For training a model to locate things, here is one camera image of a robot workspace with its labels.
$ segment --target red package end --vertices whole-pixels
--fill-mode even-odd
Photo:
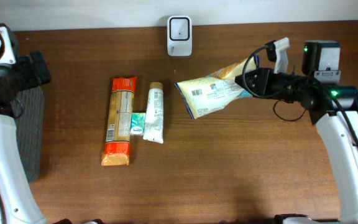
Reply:
[[[134,77],[134,78],[113,78],[111,92],[114,92],[117,90],[128,90],[128,91],[133,91],[135,93],[136,80],[137,80],[137,77]]]
[[[129,165],[129,142],[109,142],[104,145],[102,166]]]

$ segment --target small teal package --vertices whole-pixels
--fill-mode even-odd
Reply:
[[[132,113],[131,135],[144,135],[146,113]]]

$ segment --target red and brown package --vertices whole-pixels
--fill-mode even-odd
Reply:
[[[137,77],[113,78],[102,166],[129,165],[132,109]]]

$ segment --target wood grain surface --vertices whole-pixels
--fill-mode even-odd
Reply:
[[[49,223],[252,222],[281,213],[339,217],[325,146],[307,115],[278,119],[273,100],[242,99],[191,120],[175,82],[203,77],[289,37],[301,73],[304,41],[341,43],[341,84],[358,87],[358,21],[195,26],[193,54],[169,57],[166,28],[17,32],[21,54],[41,50],[45,94],[40,179],[32,193]],[[262,66],[273,66],[261,55]],[[138,76],[134,111],[164,84],[164,144],[131,137],[129,166],[102,167],[112,77]],[[295,118],[298,103],[279,104]]]

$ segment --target white wall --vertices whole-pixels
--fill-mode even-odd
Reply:
[[[358,19],[358,0],[0,0],[14,30],[164,26],[185,14],[194,25]]]

